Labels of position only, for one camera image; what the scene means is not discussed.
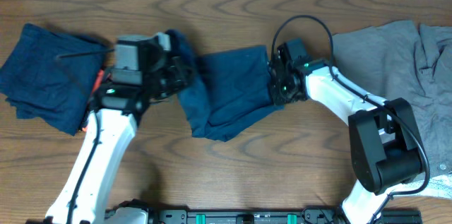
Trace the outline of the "dark blue denim shorts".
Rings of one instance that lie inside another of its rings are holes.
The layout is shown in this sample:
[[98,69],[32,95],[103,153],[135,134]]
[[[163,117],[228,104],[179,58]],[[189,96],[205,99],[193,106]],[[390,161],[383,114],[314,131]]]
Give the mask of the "dark blue denim shorts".
[[183,33],[166,33],[172,51],[195,69],[191,85],[177,94],[194,138],[229,141],[284,108],[270,97],[265,46],[198,56]]

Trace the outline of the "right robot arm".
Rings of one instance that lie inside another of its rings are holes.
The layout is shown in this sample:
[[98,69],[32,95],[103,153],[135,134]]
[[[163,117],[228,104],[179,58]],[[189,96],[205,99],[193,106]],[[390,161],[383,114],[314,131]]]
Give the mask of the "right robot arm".
[[416,176],[429,174],[426,154],[410,104],[386,100],[360,88],[325,60],[313,60],[301,40],[281,44],[271,54],[270,95],[276,105],[320,102],[349,129],[357,181],[340,208],[319,212],[320,223],[384,223],[382,209]]

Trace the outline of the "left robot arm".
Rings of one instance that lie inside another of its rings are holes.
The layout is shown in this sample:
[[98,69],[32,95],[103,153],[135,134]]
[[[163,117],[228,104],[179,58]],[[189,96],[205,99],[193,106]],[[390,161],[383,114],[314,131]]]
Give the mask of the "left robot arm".
[[141,117],[152,105],[187,88],[193,68],[176,53],[170,31],[153,36],[122,35],[115,64],[89,101],[88,129],[69,178],[43,223],[152,223],[152,211],[138,200],[110,211],[110,190]]

